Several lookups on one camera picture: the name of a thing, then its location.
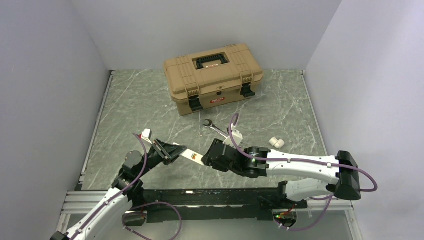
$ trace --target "gray marble floor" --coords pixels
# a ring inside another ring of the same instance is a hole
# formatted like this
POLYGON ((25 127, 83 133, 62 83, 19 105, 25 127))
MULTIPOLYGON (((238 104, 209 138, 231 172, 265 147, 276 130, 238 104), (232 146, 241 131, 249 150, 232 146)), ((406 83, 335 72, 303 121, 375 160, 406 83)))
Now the gray marble floor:
MULTIPOLYGON (((285 141, 282 152, 325 155, 299 70, 264 70, 255 97, 186 116, 179 116, 162 70, 118 70, 104 105, 82 189, 108 189, 125 155, 132 150, 142 152, 132 133, 149 128, 153 139, 186 145, 205 154, 220 135, 202 127, 202 120, 211 119, 226 129, 235 112, 240 113, 237 129, 243 134, 242 147, 271 147, 268 141, 275 136, 285 141)), ((276 187, 286 179, 289 176, 250 179, 180 158, 172 165, 159 165, 142 181, 146 189, 201 189, 276 187)))

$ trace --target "cable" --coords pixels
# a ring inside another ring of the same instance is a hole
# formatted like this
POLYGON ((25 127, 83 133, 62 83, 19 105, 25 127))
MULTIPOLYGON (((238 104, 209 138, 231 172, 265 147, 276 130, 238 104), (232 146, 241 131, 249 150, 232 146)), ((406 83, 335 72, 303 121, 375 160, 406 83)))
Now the cable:
POLYGON ((298 220, 298 216, 296 213, 293 214, 293 218, 291 218, 290 216, 283 216, 283 217, 276 217, 274 218, 276 223, 279 223, 281 225, 283 225, 284 227, 287 228, 291 228, 293 227, 293 225, 295 225, 295 223, 298 220))
POLYGON ((295 205, 293 204, 293 206, 291 206, 291 208, 288 211, 282 212, 280 215, 285 216, 285 215, 289 214, 294 208, 295 208, 295 205))
MULTIPOLYGON (((171 204, 169 204, 169 203, 167 203, 167 202, 158 201, 158 202, 151 202, 151 203, 143 204, 143 205, 141 205, 141 206, 136 206, 136 207, 131 208, 131 210, 135 210, 135 209, 139 209, 139 208, 144 208, 144 207, 147 207, 147 206, 150 206, 150 205, 156 205, 156 204, 163 204, 163 205, 167 205, 167 206, 171 207, 171 208, 172 208, 172 209, 176 212, 176 214, 178 215, 178 218, 179 218, 179 227, 178 227, 178 231, 176 231, 175 235, 169 239, 169 240, 174 240, 174 239, 178 236, 178 234, 180 234, 180 232, 181 232, 181 228, 182 228, 182 226, 183 226, 183 218, 181 217, 181 214, 178 212, 178 210, 177 210, 177 209, 176 209, 173 205, 171 205, 171 204)), ((145 239, 145 240, 151 240, 150 238, 148 238, 148 237, 146 237, 146 236, 141 235, 139 232, 134 231, 134 230, 132 230, 131 228, 129 228, 129 227, 127 227, 127 226, 125 225, 125 218, 126 218, 126 216, 127 216, 127 215, 131 215, 131 213, 126 214, 126 215, 124 215, 124 217, 122 217, 122 225, 123 225, 123 227, 124 227, 126 230, 130 231, 131 233, 133 233, 133 234, 135 234, 135 235, 139 236, 140 238, 143 238, 143 239, 145 239)))
POLYGON ((99 212, 107 205, 107 203, 110 203, 111 201, 113 201, 115 198, 117 198, 119 195, 121 195, 123 192, 125 192, 128 188, 130 188, 132 185, 134 185, 142 177, 142 174, 143 174, 143 172, 144 172, 144 170, 146 168, 146 165, 147 165, 147 150, 146 150, 146 146, 143 143, 142 139, 136 133, 133 133, 132 135, 134 135, 138 139, 138 141, 141 143, 141 146, 143 147, 143 151, 144 151, 144 164, 143 164, 143 168, 141 169, 141 171, 138 174, 138 176, 134 179, 134 181, 132 181, 128 186, 126 186, 124 189, 122 189, 121 191, 119 191, 117 194, 113 195, 107 201, 103 202, 103 204, 100 205, 87 218, 87 220, 75 231, 75 233, 70 238, 70 240, 74 240, 78 236, 78 234, 80 234, 79 230, 83 230, 94 219, 94 217, 97 216, 97 214, 99 214, 99 212))
POLYGON ((135 212, 125 213, 124 215, 122 215, 122 218, 125 220, 128 216, 134 216, 134 215, 140 215, 143 218, 147 217, 147 214, 145 214, 143 212, 135 211, 135 212))
MULTIPOLYGON (((256 157, 256 156, 251 156, 247 153, 245 153, 242 148, 240 146, 237 145, 236 141, 234 140, 233 137, 233 130, 232 130, 232 125, 234 122, 234 119, 236 118, 236 122, 239 121, 239 114, 235 113, 231 120, 229 121, 229 127, 228 127, 228 133, 229 133, 229 138, 231 139, 232 144, 234 144, 235 148, 245 157, 249 158, 249 159, 256 159, 259 161, 287 161, 287 158, 266 158, 266 157, 256 157)), ((292 158, 291 159, 292 162, 302 162, 302 163, 310 163, 310 164, 318 164, 318 165, 322 165, 322 166, 326 166, 327 163, 326 162, 321 162, 321 161, 315 161, 315 160, 310 160, 310 159, 302 159, 302 158, 292 158)), ((354 167, 354 166, 349 166, 349 165, 345 165, 345 164, 338 164, 338 163, 332 163, 331 164, 332 167, 339 167, 339 168, 345 168, 345 169, 350 169, 350 170, 354 170, 354 171, 358 171, 361 174, 365 175, 369 180, 371 180, 372 184, 374 185, 373 188, 371 189, 359 189, 360 192, 375 192, 377 191, 377 189, 379 188, 379 186, 377 185, 376 180, 374 180, 374 178, 368 174, 366 171, 354 167)))
POLYGON ((328 196, 321 197, 321 198, 310 197, 310 199, 315 200, 315 201, 322 201, 322 200, 326 200, 326 199, 329 199, 329 198, 332 198, 332 197, 333 197, 333 195, 328 195, 328 196))
POLYGON ((300 231, 305 231, 305 230, 309 230, 309 229, 311 229, 311 228, 313 228, 313 227, 315 227, 315 225, 317 225, 320 221, 321 221, 321 219, 323 219, 323 217, 324 217, 324 215, 326 214, 326 212, 327 212, 327 209, 329 209, 329 206, 330 206, 330 203, 331 203, 331 200, 332 200, 332 197, 333 197, 333 195, 330 195, 331 197, 330 198, 328 198, 328 202, 327 202, 327 205, 325 205, 325 208, 324 208, 324 210, 321 212, 321 214, 319 215, 319 217, 311 224, 311 225, 309 225, 309 226, 306 226, 306 227, 301 227, 301 228, 296 228, 296 229, 292 229, 292 228, 290 228, 290 227, 285 227, 283 224, 281 224, 281 223, 278 223, 277 222, 277 220, 274 218, 274 222, 278 225, 278 227, 279 228, 281 228, 281 227, 283 227, 284 229, 286 229, 287 231, 292 231, 292 232, 300 232, 300 231))

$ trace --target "white wall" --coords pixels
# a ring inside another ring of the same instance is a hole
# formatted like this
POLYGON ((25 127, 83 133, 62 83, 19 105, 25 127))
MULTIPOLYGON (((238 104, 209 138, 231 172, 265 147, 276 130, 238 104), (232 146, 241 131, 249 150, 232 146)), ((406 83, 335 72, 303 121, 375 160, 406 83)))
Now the white wall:
POLYGON ((305 69, 341 0, 72 0, 109 69, 247 43, 263 68, 305 69))
POLYGON ((71 1, 1 1, 1 240, 56 231, 108 78, 71 1))
POLYGON ((420 0, 343 0, 306 69, 328 153, 379 183, 354 204, 364 239, 423 239, 423 23, 420 0))

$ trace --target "red label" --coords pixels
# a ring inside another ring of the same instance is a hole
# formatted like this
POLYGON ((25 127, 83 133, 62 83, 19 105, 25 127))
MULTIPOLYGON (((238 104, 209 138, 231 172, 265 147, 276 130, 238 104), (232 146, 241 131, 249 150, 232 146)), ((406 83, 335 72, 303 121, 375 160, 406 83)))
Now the red label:
POLYGON ((219 64, 217 63, 217 64, 212 64, 212 65, 209 65, 209 66, 205 66, 205 68, 213 68, 213 67, 216 67, 216 66, 219 66, 219 64))
POLYGON ((211 104, 213 104, 213 103, 216 103, 216 102, 221 102, 221 101, 223 101, 224 99, 225 99, 225 97, 220 97, 220 98, 218 98, 218 99, 215 99, 215 100, 210 101, 210 103, 211 103, 211 104))

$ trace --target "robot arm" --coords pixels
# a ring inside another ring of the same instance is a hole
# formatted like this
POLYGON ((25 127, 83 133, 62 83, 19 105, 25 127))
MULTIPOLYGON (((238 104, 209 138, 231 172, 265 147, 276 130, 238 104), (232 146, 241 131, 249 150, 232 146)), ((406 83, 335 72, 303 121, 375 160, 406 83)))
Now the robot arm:
MULTIPOLYGON (((147 154, 147 163, 142 176, 155 168, 160 163, 169 165, 173 163, 187 147, 172 145, 156 139, 150 141, 148 137, 141 139, 151 148, 147 154)), ((121 192, 131 182, 137 179, 143 169, 144 155, 139 151, 131 151, 125 156, 125 162, 119 171, 118 177, 113 181, 106 195, 79 223, 67 230, 65 234, 56 232, 50 240, 95 240, 103 239, 108 230, 128 210, 144 204, 143 182, 138 181, 124 192, 121 192)))
POLYGON ((247 177, 258 178, 268 176, 291 175, 306 179, 300 181, 280 182, 278 188, 288 201, 301 200, 334 194, 343 200, 361 199, 359 174, 356 171, 332 166, 345 164, 358 167, 352 155, 347 151, 339 151, 337 156, 304 156, 283 153, 265 147, 249 147, 244 152, 250 156, 269 160, 256 160, 240 154, 240 152, 215 139, 209 151, 202 157, 201 162, 215 170, 233 173, 247 177), (273 161, 273 159, 288 159, 287 161, 273 161), (306 159, 324 163, 291 161, 291 159, 306 159))

